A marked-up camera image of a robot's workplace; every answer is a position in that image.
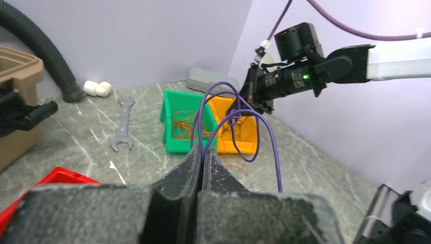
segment tabletop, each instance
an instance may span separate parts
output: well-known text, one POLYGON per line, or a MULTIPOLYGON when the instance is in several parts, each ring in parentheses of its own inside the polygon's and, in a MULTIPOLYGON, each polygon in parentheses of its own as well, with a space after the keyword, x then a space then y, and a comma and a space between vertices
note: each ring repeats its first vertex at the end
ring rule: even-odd
MULTIPOLYGON (((54 167, 62 166, 103 183, 151 184, 171 170, 185 155, 169 154, 162 143, 160 121, 163 90, 198 93, 186 83, 174 82, 114 90, 106 98, 88 97, 68 104, 61 98, 58 112, 41 123, 43 137, 20 159, 0 172, 0 210, 6 208, 54 167), (119 144, 110 148, 118 130, 120 97, 133 97, 129 134, 132 150, 119 144)), ((265 115, 274 130, 281 164, 284 192, 323 196, 334 208, 346 243, 351 243, 376 189, 340 162, 317 148, 280 119, 265 115)), ((228 170, 249 190, 276 192, 274 155, 269 133, 261 126, 261 147, 252 163, 238 155, 222 158, 228 170)))

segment beige toolbox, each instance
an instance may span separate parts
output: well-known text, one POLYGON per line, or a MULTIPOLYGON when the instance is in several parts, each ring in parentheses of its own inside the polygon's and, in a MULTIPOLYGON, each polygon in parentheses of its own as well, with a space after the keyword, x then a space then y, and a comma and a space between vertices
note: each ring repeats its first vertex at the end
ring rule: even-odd
POLYGON ((0 133, 0 171, 40 140, 42 131, 39 122, 57 111, 54 102, 50 108, 54 112, 43 112, 46 107, 36 109, 42 107, 38 106, 36 84, 44 78, 43 68, 41 59, 0 46, 0 90, 3 92, 0 93, 0 132, 3 132, 2 135, 0 133), (13 109, 19 112, 11 115, 13 109), (23 129, 8 129, 9 132, 5 132, 5 128, 11 125, 15 128, 22 125, 23 129))

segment green bin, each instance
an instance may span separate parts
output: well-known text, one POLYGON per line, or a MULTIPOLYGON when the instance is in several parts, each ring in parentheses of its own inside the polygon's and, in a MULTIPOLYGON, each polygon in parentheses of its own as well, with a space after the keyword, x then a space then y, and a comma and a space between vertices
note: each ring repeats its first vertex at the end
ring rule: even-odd
MULTIPOLYGON (((165 132, 163 134, 163 143, 166 144, 166 151, 169 153, 188 153, 190 150, 190 138, 188 140, 178 139, 176 136, 184 133, 181 127, 172 128, 173 116, 176 120, 185 119, 193 115, 199 109, 203 99, 201 94, 183 93, 174 90, 164 90, 163 106, 160 114, 160 120, 165 123, 165 132)), ((205 105, 202 111, 202 120, 205 130, 212 132, 217 127, 217 121, 212 113, 211 108, 205 105)), ((195 143, 198 143, 197 125, 195 130, 195 143)), ((208 137, 203 138, 203 144, 207 145, 208 137)), ((217 137, 211 142, 217 148, 217 137)))

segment pvc elbow fitting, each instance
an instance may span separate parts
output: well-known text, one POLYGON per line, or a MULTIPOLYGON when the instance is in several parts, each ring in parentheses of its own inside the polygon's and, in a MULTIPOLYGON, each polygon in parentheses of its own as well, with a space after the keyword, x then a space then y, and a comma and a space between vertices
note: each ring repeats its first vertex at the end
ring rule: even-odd
POLYGON ((96 82, 88 80, 84 83, 83 90, 87 95, 93 97, 106 97, 111 93, 112 85, 106 81, 103 81, 102 83, 98 84, 96 82))

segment open-end wrench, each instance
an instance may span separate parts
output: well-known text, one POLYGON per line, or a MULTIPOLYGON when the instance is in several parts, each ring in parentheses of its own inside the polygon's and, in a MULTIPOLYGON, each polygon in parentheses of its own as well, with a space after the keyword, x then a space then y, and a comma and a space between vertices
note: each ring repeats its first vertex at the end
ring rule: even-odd
POLYGON ((118 143, 126 143, 129 146, 129 150, 132 150, 133 141, 129 137, 127 130, 129 127, 130 108, 133 104, 135 104, 135 100, 133 100, 133 98, 131 97, 129 97, 128 99, 119 98, 118 102, 122 106, 120 126, 118 127, 117 134, 111 140, 111 148, 116 152, 118 152, 118 143))

